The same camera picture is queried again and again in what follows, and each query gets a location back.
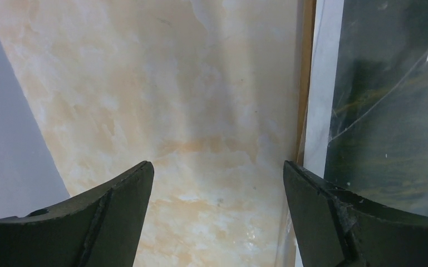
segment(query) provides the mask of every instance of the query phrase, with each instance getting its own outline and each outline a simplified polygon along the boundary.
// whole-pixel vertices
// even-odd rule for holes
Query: marble surface
[[[70,194],[153,162],[135,266],[274,265],[297,12],[287,0],[0,0],[0,40]]]
[[[324,178],[428,216],[428,1],[345,0],[331,117]]]

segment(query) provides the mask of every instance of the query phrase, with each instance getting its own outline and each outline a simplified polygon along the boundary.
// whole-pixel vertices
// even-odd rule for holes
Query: beige marble panel
[[[0,39],[71,195],[153,162],[135,266],[273,266],[296,17],[291,0],[0,0]]]

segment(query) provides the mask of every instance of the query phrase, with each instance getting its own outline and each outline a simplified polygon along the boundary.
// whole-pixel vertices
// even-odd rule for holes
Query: marble tile
[[[153,162],[135,266],[274,265],[295,14],[287,0],[0,0],[0,40],[70,194]]]
[[[337,66],[324,179],[428,216],[428,2],[345,3]]]

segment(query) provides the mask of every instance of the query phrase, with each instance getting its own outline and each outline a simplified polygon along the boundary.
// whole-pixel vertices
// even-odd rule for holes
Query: wooden edge
[[[309,98],[309,85],[312,67],[312,45],[314,39],[314,25],[317,0],[304,0],[302,22],[301,72],[299,77],[299,103],[296,133],[295,162],[303,165],[304,147],[306,143],[306,118]],[[291,226],[291,218],[286,198],[284,198],[281,225],[279,228],[278,251],[275,266],[295,266],[296,262],[296,235]]]

